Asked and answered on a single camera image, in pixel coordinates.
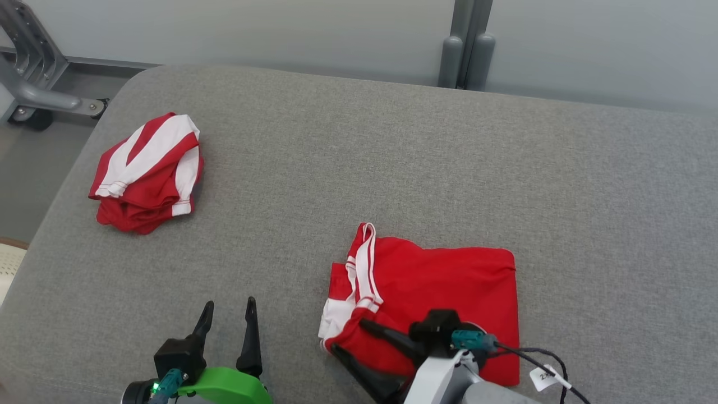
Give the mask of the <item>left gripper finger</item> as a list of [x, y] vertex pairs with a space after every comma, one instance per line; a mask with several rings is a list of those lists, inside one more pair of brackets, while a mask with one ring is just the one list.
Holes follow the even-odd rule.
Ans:
[[204, 352], [207, 334], [212, 327], [214, 309], [214, 301], [206, 302], [204, 309], [202, 310], [202, 313], [200, 314], [200, 317], [192, 332], [193, 350], [199, 351], [200, 353]]
[[240, 356], [236, 361], [236, 369], [241, 373], [259, 378], [263, 373], [261, 356], [261, 337], [257, 304], [254, 297], [249, 297], [245, 312], [246, 330]]

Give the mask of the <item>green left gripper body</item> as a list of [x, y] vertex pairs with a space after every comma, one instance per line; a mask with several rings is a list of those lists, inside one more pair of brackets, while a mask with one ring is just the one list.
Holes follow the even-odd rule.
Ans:
[[272, 403], [260, 379], [223, 366], [206, 368], [194, 384], [181, 386], [178, 396], [199, 396], [212, 403]]

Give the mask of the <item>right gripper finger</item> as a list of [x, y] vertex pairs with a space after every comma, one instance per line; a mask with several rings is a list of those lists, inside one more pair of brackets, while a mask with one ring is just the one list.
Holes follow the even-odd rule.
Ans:
[[413, 383], [411, 378], [399, 378], [390, 374], [377, 373], [377, 371], [362, 365], [343, 347], [334, 343], [331, 345], [332, 355], [346, 368], [354, 380], [376, 403], [404, 403], [408, 391]]
[[409, 335], [398, 332], [395, 329], [372, 322], [369, 319], [361, 319], [361, 328], [369, 332], [372, 337], [379, 338], [390, 343], [403, 356], [408, 358], [415, 368], [419, 368], [426, 360], [423, 343], [415, 342]]

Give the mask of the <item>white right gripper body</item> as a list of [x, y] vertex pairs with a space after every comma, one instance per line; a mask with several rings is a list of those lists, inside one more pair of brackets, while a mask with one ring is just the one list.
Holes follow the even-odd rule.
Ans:
[[405, 403], [460, 403], [466, 390], [482, 379], [473, 353], [459, 350], [453, 356], [429, 356], [416, 371]]

